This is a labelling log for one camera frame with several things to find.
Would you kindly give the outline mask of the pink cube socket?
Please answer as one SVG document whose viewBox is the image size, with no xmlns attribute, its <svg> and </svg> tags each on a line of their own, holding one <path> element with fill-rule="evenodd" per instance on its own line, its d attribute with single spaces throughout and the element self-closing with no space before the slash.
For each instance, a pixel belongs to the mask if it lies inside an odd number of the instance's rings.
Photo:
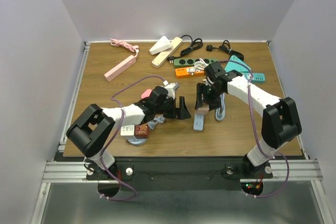
<svg viewBox="0 0 336 224">
<path fill-rule="evenodd" d="M 209 105 L 203 104 L 201 107 L 195 110 L 195 113 L 198 115 L 206 115 L 209 112 Z"/>
</svg>

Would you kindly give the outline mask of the light blue power strip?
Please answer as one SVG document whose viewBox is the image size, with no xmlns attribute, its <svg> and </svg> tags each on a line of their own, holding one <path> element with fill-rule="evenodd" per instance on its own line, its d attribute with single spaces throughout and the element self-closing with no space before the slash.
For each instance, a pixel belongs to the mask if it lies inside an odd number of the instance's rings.
<svg viewBox="0 0 336 224">
<path fill-rule="evenodd" d="M 195 113 L 193 129 L 195 131 L 203 131 L 204 129 L 204 115 Z"/>
</svg>

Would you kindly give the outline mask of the dark red cube socket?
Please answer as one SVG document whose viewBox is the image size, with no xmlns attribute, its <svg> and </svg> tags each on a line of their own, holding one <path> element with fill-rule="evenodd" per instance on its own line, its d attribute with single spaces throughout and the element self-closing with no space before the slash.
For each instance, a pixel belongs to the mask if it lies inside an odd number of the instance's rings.
<svg viewBox="0 0 336 224">
<path fill-rule="evenodd" d="M 150 128 L 147 123 L 136 125 L 134 135 L 137 139 L 147 139 L 149 136 Z"/>
</svg>

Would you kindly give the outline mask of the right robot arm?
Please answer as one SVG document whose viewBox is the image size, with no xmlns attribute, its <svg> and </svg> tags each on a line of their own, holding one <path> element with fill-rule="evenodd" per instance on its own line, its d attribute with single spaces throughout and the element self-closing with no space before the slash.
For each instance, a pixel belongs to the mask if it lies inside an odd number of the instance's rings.
<svg viewBox="0 0 336 224">
<path fill-rule="evenodd" d="M 236 70 L 225 71 L 218 61 L 206 63 L 199 59 L 194 69 L 203 71 L 206 81 L 197 84 L 195 109 L 206 105 L 217 110 L 222 106 L 222 96 L 230 94 L 249 106 L 250 114 L 257 112 L 262 117 L 261 138 L 256 138 L 255 147 L 243 158 L 241 170 L 253 177 L 260 167 L 273 159 L 286 143 L 302 132 L 295 101 L 279 98 L 254 85 Z"/>
</svg>

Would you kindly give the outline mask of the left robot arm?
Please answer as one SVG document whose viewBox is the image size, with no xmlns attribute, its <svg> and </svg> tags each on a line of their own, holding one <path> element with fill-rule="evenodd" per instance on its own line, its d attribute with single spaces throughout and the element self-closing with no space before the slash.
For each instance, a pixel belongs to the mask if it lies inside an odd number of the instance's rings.
<svg viewBox="0 0 336 224">
<path fill-rule="evenodd" d="M 176 106 L 175 90 L 172 83 L 157 86 L 146 98 L 124 107 L 106 109 L 91 104 L 72 123 L 66 137 L 86 158 L 99 166 L 98 171 L 104 178 L 113 178 L 117 166 L 104 146 L 112 130 L 118 132 L 123 126 L 148 123 L 156 115 L 166 119 L 191 118 L 184 97 L 179 97 L 179 106 Z"/>
</svg>

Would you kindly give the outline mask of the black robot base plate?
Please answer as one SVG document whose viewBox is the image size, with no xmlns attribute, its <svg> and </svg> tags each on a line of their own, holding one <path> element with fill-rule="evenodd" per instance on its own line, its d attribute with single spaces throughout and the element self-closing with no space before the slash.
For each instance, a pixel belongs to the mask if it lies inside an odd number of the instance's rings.
<svg viewBox="0 0 336 224">
<path fill-rule="evenodd" d="M 87 180 L 98 181 L 99 189 L 130 191 L 240 190 L 241 182 L 272 178 L 265 168 L 269 163 L 247 172 L 243 158 L 236 157 L 117 157 L 110 168 L 127 186 L 118 185 L 93 161 Z"/>
</svg>

